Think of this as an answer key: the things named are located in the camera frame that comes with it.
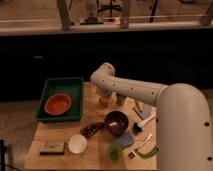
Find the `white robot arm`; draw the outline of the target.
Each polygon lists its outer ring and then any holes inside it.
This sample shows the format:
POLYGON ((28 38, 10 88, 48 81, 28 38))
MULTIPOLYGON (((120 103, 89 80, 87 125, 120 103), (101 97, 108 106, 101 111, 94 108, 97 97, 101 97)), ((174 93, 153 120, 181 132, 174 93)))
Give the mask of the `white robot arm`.
POLYGON ((213 171, 213 134, 207 99, 186 83, 171 85, 119 78, 110 63, 90 80, 156 108, 157 171, 213 171))

